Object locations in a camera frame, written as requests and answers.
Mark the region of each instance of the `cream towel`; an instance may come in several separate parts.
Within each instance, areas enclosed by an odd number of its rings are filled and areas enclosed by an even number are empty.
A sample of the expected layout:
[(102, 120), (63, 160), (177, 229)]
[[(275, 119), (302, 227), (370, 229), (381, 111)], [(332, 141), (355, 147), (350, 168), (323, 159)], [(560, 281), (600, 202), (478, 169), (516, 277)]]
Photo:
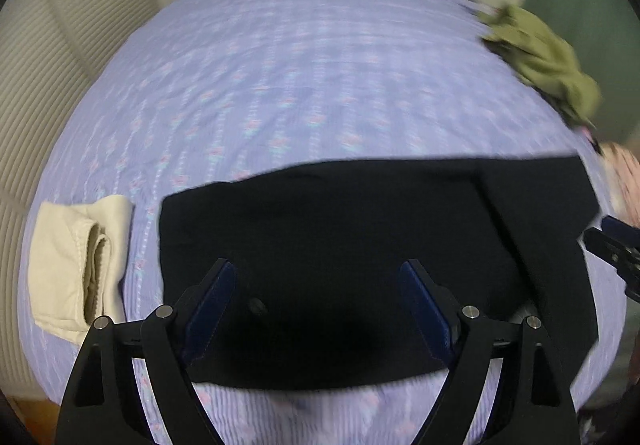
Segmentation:
[(91, 205), (42, 203), (28, 268), (38, 326), (81, 345), (96, 317), (125, 321), (118, 283), (127, 263), (132, 211), (124, 196)]

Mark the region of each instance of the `black cloth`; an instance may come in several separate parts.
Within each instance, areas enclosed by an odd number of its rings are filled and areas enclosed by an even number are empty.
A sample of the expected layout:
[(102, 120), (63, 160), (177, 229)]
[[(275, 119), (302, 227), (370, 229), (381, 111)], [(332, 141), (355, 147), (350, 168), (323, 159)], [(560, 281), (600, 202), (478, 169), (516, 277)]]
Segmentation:
[(219, 257), (239, 269), (193, 381), (382, 383), (443, 367), (399, 296), (398, 268), (417, 258), (462, 305), (491, 317), (533, 300), (572, 380), (598, 335), (577, 242), (597, 212), (578, 157), (300, 165), (166, 197), (164, 301)]

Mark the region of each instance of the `blue gripper pad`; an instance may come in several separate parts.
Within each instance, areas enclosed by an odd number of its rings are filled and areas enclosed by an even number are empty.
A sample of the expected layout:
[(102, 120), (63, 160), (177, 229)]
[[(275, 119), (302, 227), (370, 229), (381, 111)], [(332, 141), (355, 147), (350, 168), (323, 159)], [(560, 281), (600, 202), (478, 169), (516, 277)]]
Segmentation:
[[(405, 306), (414, 316), (431, 356), (448, 366), (456, 355), (454, 345), (460, 332), (459, 326), (456, 327), (457, 317), (454, 315), (452, 318), (450, 314), (447, 317), (440, 310), (410, 261), (403, 263), (400, 267), (399, 283)], [(432, 288), (437, 288), (433, 281), (431, 285)]]
[(640, 248), (640, 230), (619, 219), (605, 216), (600, 224), (602, 232), (631, 248)]
[(185, 324), (181, 358), (191, 364), (203, 356), (236, 288), (236, 267), (226, 262)]

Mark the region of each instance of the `wooden floor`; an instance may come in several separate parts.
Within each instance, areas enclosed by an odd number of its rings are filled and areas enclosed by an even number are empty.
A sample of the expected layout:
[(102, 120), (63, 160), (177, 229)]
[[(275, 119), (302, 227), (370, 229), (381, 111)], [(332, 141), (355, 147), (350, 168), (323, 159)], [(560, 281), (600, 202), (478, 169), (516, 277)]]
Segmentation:
[(60, 407), (49, 400), (28, 401), (11, 399), (9, 401), (25, 427), (40, 445), (53, 445), (56, 435), (56, 423)]

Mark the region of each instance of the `bed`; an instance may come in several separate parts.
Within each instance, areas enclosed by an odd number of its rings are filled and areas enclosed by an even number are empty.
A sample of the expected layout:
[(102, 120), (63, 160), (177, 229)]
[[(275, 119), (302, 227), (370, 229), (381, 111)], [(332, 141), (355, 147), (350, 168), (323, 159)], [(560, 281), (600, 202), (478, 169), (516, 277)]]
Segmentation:
[[(57, 139), (27, 216), (20, 341), (47, 396), (62, 399), (77, 348), (41, 331), (30, 314), (24, 271), (44, 200), (132, 200), (128, 319), (162, 302), (159, 202), (210, 181), (318, 160), (577, 152), (610, 213), (591, 144), (485, 50), (476, 9), (470, 0), (177, 0), (135, 31)], [(622, 282), (595, 257), (586, 261), (600, 340), (572, 385), (577, 407), (614, 360), (625, 319)], [(156, 441), (168, 443), (143, 363), (136, 372)], [(486, 424), (498, 372), (495, 363), (470, 443)], [(197, 391), (226, 443), (401, 444), (444, 378), (313, 395)]]

